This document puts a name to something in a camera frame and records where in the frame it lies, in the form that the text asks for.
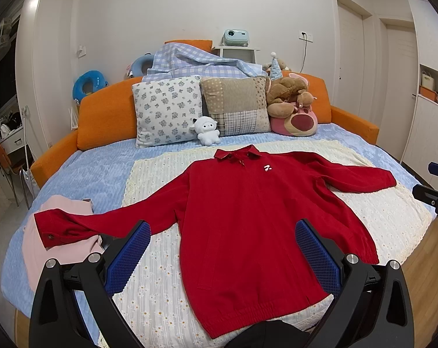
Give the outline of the red knit sweater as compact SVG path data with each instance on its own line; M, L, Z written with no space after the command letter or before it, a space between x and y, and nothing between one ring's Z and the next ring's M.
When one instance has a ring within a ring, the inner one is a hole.
M192 163L136 204L101 215L52 209L35 220L46 247L98 233L122 238L142 220L155 234L176 225L188 301L209 337L217 338L326 297L295 241L302 219L343 252L376 264L372 237L337 193L395 185L392 173L380 168L334 164L316 153L271 154L249 145Z

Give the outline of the white wardrobe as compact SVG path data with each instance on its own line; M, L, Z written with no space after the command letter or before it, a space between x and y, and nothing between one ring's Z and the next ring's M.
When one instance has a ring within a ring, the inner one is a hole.
M417 94L412 124L401 161L431 187L438 176L428 170L438 164L438 14L428 0L409 0L417 37Z

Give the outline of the folded pink garment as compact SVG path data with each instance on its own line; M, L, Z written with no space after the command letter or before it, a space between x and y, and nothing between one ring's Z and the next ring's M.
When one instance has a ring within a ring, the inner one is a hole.
M61 195L51 196L45 201L37 212L51 209L62 209L77 215L92 215L92 202L90 199L71 200ZM29 215L23 227L22 254L26 266L29 287L35 292L45 263L50 258L55 258L60 264L82 262L93 252L103 253L103 239L99 235L90 236L76 243L64 244L46 248L37 230L35 215Z

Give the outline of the light blue bedspread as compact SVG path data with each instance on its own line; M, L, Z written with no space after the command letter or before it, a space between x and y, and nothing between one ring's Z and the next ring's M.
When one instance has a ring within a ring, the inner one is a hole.
M265 133L224 137L220 141L220 147L227 150L247 145L254 145L268 153L315 152L333 163L377 166L389 170L394 176L400 170L406 171L381 148L369 145L360 136L351 134L333 123L321 125L311 137ZM96 213L117 209L122 206L125 183L137 160L151 159L166 152L179 152L199 146L201 145L198 142L192 141L137 148L135 142L130 139L84 152L76 151L37 193L32 203L32 211L38 211L40 206L54 195L72 200L90 199Z

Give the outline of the white door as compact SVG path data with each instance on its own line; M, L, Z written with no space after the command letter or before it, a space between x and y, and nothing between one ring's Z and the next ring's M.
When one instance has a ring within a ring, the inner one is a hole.
M336 0L339 23L339 82L335 105L359 115L365 78L365 24L372 14L354 0Z

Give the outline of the orange chair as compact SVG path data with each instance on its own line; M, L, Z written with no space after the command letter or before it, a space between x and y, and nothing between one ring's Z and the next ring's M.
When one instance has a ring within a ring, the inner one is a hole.
M17 177L20 181L22 194L24 199L26 200L27 208L30 208L30 203L28 197L26 195L26 180L25 180L25 170L26 170L26 161L28 157L25 155L22 158L17 158L16 161L12 161L10 156L6 153L3 146L0 145L0 170L2 171L3 176L7 179L8 185L11 188L13 193L16 205L19 206L18 195L15 189L15 183L13 177Z

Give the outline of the brown teddy bear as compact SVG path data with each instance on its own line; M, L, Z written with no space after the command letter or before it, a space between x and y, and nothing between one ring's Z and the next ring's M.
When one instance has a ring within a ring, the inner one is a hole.
M310 112L315 97L309 92L309 81L291 73L270 80L266 91L267 112L270 117L286 119L299 112Z

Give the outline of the blue party hat plush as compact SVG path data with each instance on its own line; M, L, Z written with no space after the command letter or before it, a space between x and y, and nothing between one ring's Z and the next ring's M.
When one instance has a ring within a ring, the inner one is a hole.
M271 80L282 78L283 71L290 71L286 63L278 58L276 52L271 53L271 61L268 64L263 64L262 69L268 73Z

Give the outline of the beige patchwork pillow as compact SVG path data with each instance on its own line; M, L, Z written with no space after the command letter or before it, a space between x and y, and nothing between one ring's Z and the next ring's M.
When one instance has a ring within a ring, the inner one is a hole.
M260 134L271 130L266 94L267 76L245 79L203 77L200 81L208 115L221 136Z

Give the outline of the blue floral pillow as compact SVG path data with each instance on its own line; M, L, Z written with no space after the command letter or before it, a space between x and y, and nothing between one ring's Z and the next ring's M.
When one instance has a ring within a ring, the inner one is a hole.
M199 75L136 83L136 147L146 148L196 139L191 128L202 116Z

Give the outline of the white plush lamb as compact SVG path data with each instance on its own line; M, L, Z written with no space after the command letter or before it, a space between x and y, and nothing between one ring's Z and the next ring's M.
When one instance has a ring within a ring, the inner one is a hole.
M211 146L220 143L220 131L217 129L218 122L209 116L201 116L193 119L191 129L196 132L197 138L203 146Z

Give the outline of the white headboard shelf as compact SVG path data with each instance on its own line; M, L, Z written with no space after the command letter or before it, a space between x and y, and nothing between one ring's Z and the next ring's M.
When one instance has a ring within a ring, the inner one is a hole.
M257 63L258 50L249 46L215 46L212 53L223 58L237 59L250 64Z

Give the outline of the dark balcony window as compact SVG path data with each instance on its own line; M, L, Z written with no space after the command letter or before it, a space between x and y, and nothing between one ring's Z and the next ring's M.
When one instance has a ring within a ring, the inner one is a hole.
M16 97L15 51L19 19L0 21L0 114Z

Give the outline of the teal projector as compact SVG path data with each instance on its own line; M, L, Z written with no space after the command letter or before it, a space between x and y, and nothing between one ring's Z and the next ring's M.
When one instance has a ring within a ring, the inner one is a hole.
M224 46L248 46L249 42L250 37L246 30L227 29L222 37Z

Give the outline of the blue plaid quilt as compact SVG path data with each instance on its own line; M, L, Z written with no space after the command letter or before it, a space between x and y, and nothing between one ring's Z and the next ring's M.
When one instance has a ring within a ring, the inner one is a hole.
M245 79L266 76L259 64L219 57L182 43L168 43L154 55L153 65L143 76L144 82L200 75L214 78Z

